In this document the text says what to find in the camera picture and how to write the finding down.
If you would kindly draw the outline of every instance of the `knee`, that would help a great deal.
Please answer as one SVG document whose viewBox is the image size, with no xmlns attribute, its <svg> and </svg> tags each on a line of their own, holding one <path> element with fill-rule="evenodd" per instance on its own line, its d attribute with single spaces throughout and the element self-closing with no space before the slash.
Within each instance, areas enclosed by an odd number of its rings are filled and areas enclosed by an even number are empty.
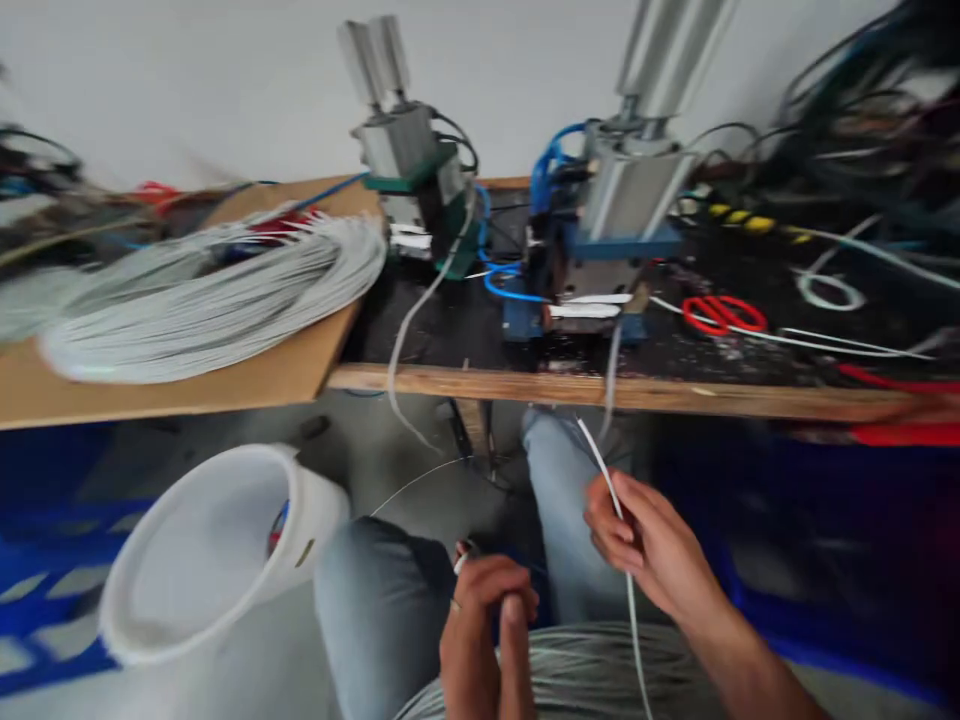
<svg viewBox="0 0 960 720">
<path fill-rule="evenodd" d="M 565 423 L 551 410 L 539 407 L 529 407 L 523 414 L 523 446 L 530 453 L 531 445 L 540 444 L 544 440 L 555 442 L 558 437 L 566 435 Z"/>
<path fill-rule="evenodd" d="M 378 543 L 390 537 L 392 525 L 371 517 L 352 520 L 330 539 L 320 557 L 318 575 L 339 574 L 372 561 Z"/>
</svg>

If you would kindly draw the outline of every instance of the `bundle of white wires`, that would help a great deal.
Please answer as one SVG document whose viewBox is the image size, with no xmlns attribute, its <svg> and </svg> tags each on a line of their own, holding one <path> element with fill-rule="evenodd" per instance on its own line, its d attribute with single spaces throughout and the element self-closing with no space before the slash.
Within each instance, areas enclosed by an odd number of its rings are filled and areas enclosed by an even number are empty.
<svg viewBox="0 0 960 720">
<path fill-rule="evenodd" d="M 254 230 L 282 206 L 132 253 L 93 273 L 39 336 L 58 374 L 85 382 L 182 380 L 246 360 L 361 297 L 386 245 L 371 217 L 320 213 Z M 227 246 L 266 249 L 228 267 Z"/>
<path fill-rule="evenodd" d="M 0 343 L 28 338 L 59 315 L 84 277 L 80 270 L 52 267 L 0 284 Z"/>
<path fill-rule="evenodd" d="M 646 684 L 657 720 L 722 718 L 723 708 L 678 630 L 641 624 Z M 541 718 L 642 718 L 626 623 L 569 625 L 530 634 L 533 696 Z M 440 681 L 427 685 L 398 720 L 446 717 Z"/>
</svg>

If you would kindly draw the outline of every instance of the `hand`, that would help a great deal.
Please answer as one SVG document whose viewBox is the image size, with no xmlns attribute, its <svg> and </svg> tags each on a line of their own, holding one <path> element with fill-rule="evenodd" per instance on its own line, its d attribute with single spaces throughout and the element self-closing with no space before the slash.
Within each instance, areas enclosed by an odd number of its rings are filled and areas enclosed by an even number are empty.
<svg viewBox="0 0 960 720">
<path fill-rule="evenodd" d="M 591 539 L 613 567 L 630 573 L 640 589 L 686 633 L 709 627 L 731 609 L 700 543 L 670 502 L 649 485 L 610 470 L 624 520 L 617 517 L 603 475 L 587 488 L 584 519 Z"/>
<path fill-rule="evenodd" d="M 440 683 L 450 720 L 532 720 L 527 623 L 540 598 L 530 572 L 503 555 L 468 560 L 440 639 Z M 500 665 L 491 611 L 500 607 Z"/>
</svg>

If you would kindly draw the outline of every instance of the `white wall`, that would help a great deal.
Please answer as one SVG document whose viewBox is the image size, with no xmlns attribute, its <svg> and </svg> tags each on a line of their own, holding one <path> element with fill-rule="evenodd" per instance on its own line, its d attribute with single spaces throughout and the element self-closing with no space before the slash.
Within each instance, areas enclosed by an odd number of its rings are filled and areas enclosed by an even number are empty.
<svg viewBox="0 0 960 720">
<path fill-rule="evenodd" d="M 892 4 L 739 0 L 678 133 L 734 119 L 766 125 L 799 68 Z M 465 127 L 482 174 L 526 174 L 557 128 L 616 109 L 634 8 L 635 0 L 9 2 L 0 119 L 70 145 L 112 188 L 353 172 L 359 146 L 347 132 L 364 109 L 336 27 L 395 12 L 412 96 Z"/>
</svg>

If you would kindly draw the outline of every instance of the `finger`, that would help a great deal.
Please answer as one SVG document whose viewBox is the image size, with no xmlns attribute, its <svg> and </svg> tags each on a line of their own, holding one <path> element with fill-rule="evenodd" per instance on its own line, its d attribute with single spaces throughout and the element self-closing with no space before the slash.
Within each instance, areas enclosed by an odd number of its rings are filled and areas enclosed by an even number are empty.
<svg viewBox="0 0 960 720">
<path fill-rule="evenodd" d="M 613 501 L 610 499 L 610 488 L 602 474 L 597 475 L 587 485 L 587 509 L 594 512 L 603 512 L 609 509 L 613 512 Z"/>
<path fill-rule="evenodd" d="M 616 539 L 604 539 L 596 533 L 590 535 L 594 547 L 607 563 L 621 572 L 633 574 L 646 566 L 643 554 L 632 545 Z"/>
<path fill-rule="evenodd" d="M 464 609 L 486 610 L 508 592 L 520 593 L 528 614 L 536 617 L 540 596 L 530 584 L 530 571 L 505 555 L 490 555 L 464 565 L 454 598 Z"/>
<path fill-rule="evenodd" d="M 693 534 L 693 530 L 687 525 L 687 521 L 683 519 L 680 513 L 677 512 L 677 509 L 673 507 L 673 504 L 667 500 L 659 490 L 642 482 L 634 483 L 634 487 L 650 501 L 650 504 L 656 508 L 657 512 L 659 512 L 674 529 L 691 535 Z"/>
<path fill-rule="evenodd" d="M 536 717 L 530 677 L 530 635 L 523 599 L 507 595 L 500 609 L 500 720 Z"/>
<path fill-rule="evenodd" d="M 601 535 L 615 535 L 627 543 L 633 542 L 633 530 L 626 522 L 614 515 L 612 504 L 609 513 L 587 510 L 583 514 L 583 519 L 594 532 Z"/>
<path fill-rule="evenodd" d="M 655 487 L 648 485 L 647 483 L 640 482 L 639 480 L 634 480 L 629 475 L 621 473 L 619 470 L 615 472 L 624 476 L 622 480 L 631 480 L 631 487 L 646 497 L 647 500 L 650 501 L 650 504 L 653 505 L 661 515 L 668 519 L 676 518 L 677 520 L 682 520 L 680 514 L 676 511 L 676 508 L 674 508 L 671 502 L 663 495 L 663 493 L 661 493 Z"/>
<path fill-rule="evenodd" d="M 656 531 L 670 527 L 654 501 L 640 489 L 640 483 L 625 473 L 615 473 L 611 480 L 620 502 L 630 510 L 641 528 Z"/>
</svg>

